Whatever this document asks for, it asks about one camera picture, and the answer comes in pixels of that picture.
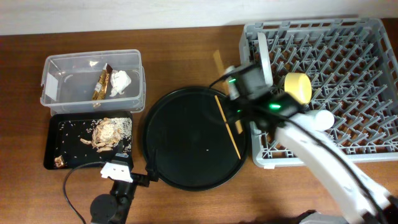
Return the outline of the light blue cup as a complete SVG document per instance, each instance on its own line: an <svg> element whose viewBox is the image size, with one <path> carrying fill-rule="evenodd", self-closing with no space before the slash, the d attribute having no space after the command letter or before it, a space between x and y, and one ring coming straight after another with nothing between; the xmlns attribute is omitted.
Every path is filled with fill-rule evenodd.
<svg viewBox="0 0 398 224"><path fill-rule="evenodd" d="M325 131L333 127L335 118L328 110L311 110L306 113L312 120L312 127L317 131Z"/></svg>

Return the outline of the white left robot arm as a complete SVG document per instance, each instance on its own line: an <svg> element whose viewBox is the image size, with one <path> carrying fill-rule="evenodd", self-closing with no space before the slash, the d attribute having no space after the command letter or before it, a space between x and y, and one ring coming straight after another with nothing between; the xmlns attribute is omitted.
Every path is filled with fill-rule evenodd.
<svg viewBox="0 0 398 224"><path fill-rule="evenodd" d="M113 186L108 194L97 196L90 205L92 223L126 223L138 186L148 187L159 180L157 152L154 151L146 164L146 174L132 172L132 156L116 153L105 162L100 173L102 178L111 179Z"/></svg>

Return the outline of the grey ceramic plate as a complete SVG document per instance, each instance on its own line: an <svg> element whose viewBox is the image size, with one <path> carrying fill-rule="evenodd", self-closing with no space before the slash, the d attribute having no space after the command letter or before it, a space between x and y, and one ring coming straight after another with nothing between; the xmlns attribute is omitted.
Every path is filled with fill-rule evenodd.
<svg viewBox="0 0 398 224"><path fill-rule="evenodd" d="M262 32L257 33L258 51L261 59L261 67L264 74L264 81L267 87L271 87L273 82L271 61L269 58L268 44L266 35Z"/></svg>

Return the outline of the gold snack wrapper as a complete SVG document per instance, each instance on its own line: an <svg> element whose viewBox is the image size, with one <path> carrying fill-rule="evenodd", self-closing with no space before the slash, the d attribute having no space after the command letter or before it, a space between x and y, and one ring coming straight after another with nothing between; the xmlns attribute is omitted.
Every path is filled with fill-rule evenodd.
<svg viewBox="0 0 398 224"><path fill-rule="evenodd" d="M113 71L113 68L109 64L106 63L101 71L99 80L96 83L94 93L92 96L92 100L103 100L105 98L107 88L108 88L109 79L110 79L112 71Z"/></svg>

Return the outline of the yellow bowl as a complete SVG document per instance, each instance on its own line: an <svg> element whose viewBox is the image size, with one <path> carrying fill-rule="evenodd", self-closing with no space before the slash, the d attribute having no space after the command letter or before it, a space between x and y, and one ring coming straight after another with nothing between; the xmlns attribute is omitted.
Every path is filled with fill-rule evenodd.
<svg viewBox="0 0 398 224"><path fill-rule="evenodd" d="M300 104L308 104L312 98L312 86L305 73L288 73L284 80L284 91Z"/></svg>

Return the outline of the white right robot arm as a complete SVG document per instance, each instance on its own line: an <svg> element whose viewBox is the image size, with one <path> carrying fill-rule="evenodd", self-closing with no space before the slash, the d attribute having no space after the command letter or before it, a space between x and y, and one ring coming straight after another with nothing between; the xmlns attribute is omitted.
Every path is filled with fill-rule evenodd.
<svg viewBox="0 0 398 224"><path fill-rule="evenodd" d="M337 148L325 134L333 123L322 111L304 111L312 97L309 77L288 73L283 93L275 95L267 78L252 86L253 75L262 75L260 65L230 67L221 77L232 91L233 119L252 121L291 150L329 191L348 223L397 223L397 197Z"/></svg>

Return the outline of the food scraps pile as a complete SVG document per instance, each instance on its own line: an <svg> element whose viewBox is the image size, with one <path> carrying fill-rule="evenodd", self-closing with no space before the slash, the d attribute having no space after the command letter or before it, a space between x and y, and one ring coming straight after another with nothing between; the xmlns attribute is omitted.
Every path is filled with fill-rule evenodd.
<svg viewBox="0 0 398 224"><path fill-rule="evenodd" d="M131 153L132 119L100 118L62 121L58 125L53 167L74 168L91 162L111 160L122 141Z"/></svg>

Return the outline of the white tissue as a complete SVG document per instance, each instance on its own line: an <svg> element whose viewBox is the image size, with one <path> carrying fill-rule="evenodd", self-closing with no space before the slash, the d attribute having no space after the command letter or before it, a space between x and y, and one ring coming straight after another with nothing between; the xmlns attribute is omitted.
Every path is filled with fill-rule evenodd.
<svg viewBox="0 0 398 224"><path fill-rule="evenodd" d="M124 70L114 70L111 74L111 94L110 97L114 97L117 94L123 95L124 90L130 85L131 78Z"/></svg>

